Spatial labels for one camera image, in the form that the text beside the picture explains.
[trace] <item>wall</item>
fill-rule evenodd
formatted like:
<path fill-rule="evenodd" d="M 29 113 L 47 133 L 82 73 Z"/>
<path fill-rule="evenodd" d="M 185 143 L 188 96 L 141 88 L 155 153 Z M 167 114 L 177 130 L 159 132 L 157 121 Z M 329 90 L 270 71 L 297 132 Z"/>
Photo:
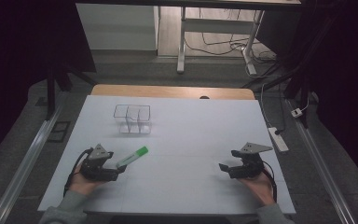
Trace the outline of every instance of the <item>wall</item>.
<path fill-rule="evenodd" d="M 157 7 L 98 4 L 76 4 L 76 7 L 91 49 L 157 49 Z"/>

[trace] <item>gray sleeve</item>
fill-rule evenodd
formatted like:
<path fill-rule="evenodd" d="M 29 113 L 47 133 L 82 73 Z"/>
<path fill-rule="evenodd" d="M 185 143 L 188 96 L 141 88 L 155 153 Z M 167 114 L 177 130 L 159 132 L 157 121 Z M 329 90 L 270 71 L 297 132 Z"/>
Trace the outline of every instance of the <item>gray sleeve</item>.
<path fill-rule="evenodd" d="M 295 224 L 283 215 L 277 203 L 258 208 L 256 212 L 260 224 Z"/>
<path fill-rule="evenodd" d="M 50 207 L 39 221 L 39 224 L 72 224 L 85 223 L 87 215 L 83 213 L 87 197 L 68 190 L 58 207 Z"/>

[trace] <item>black cable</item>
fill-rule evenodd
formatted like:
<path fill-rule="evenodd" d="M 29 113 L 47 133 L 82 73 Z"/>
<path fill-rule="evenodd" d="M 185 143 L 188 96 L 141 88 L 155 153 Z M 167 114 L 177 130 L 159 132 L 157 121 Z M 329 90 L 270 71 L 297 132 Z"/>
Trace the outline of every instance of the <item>black cable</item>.
<path fill-rule="evenodd" d="M 212 54 L 212 55 L 224 55 L 224 54 L 228 54 L 228 53 L 230 53 L 230 52 L 232 52 L 232 51 L 235 50 L 235 49 L 231 49 L 231 50 L 229 50 L 229 51 L 227 51 L 227 52 L 223 52 L 223 53 L 213 53 L 213 52 L 210 52 L 210 51 L 207 51 L 207 50 L 204 50 L 204 49 L 194 49 L 194 48 L 191 48 L 191 47 L 187 44 L 186 39 L 185 39 L 185 44 L 186 44 L 187 47 L 190 48 L 190 49 L 197 50 L 197 51 L 201 51 L 201 52 L 205 52 L 205 53 L 209 53 L 209 54 Z"/>
<path fill-rule="evenodd" d="M 263 170 L 263 173 L 268 177 L 269 182 L 271 182 L 272 186 L 272 197 L 274 198 L 275 203 L 277 202 L 278 198 L 278 191 L 277 191 L 277 184 L 275 183 L 274 177 L 267 170 Z"/>
<path fill-rule="evenodd" d="M 269 167 L 270 171 L 272 172 L 272 178 L 275 179 L 275 174 L 274 174 L 274 170 L 272 170 L 272 167 L 266 161 L 263 161 L 263 163 Z"/>
<path fill-rule="evenodd" d="M 68 175 L 68 179 L 66 180 L 65 186 L 64 186 L 64 188 L 63 188 L 63 197 L 65 197 L 66 191 L 68 191 L 69 187 L 71 186 L 72 177 L 73 177 L 74 175 L 78 174 L 78 172 L 75 173 L 75 169 L 76 169 L 77 165 L 79 164 L 81 158 L 82 158 L 82 157 L 84 156 L 84 154 L 86 154 L 86 153 L 87 153 L 87 154 L 90 154 L 90 153 L 92 152 L 92 150 L 93 150 L 92 148 L 85 150 L 85 151 L 82 152 L 82 153 L 80 154 L 80 156 L 77 158 L 77 160 L 76 160 L 76 162 L 75 162 L 75 165 L 74 165 L 74 167 L 72 168 L 71 174 Z"/>

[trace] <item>metal frame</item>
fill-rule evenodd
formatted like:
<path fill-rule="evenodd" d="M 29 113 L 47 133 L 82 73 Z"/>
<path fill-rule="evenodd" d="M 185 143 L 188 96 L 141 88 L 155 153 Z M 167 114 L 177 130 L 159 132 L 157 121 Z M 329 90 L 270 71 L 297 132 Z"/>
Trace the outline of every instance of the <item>metal frame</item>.
<path fill-rule="evenodd" d="M 209 19 L 186 19 L 186 8 L 181 8 L 181 32 L 180 44 L 178 52 L 177 73 L 183 74 L 185 72 L 185 33 L 218 33 L 218 34 L 238 34 L 249 35 L 249 40 L 246 48 L 242 49 L 242 55 L 246 61 L 246 67 L 251 76 L 256 75 L 255 66 L 252 62 L 250 52 L 255 41 L 255 36 L 258 31 L 264 11 L 257 11 L 255 13 L 254 21 L 222 21 Z"/>

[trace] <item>white table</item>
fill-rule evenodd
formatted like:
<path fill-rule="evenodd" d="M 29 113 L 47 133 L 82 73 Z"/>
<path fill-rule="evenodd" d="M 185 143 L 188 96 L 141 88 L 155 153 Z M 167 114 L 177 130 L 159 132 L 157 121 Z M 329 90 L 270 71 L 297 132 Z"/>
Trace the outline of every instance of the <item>white table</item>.
<path fill-rule="evenodd" d="M 119 133 L 113 117 L 116 105 L 150 105 L 151 134 Z M 101 143 L 115 152 L 105 168 L 114 168 L 117 161 L 142 146 L 149 152 L 130 164 L 117 181 L 98 187 L 87 202 L 86 212 L 254 214 L 260 204 L 218 166 L 241 165 L 230 150 L 239 150 L 246 142 L 272 146 L 255 100 L 88 96 L 38 210 L 60 203 L 77 157 Z M 274 169 L 282 211 L 295 213 L 275 151 L 260 155 Z"/>

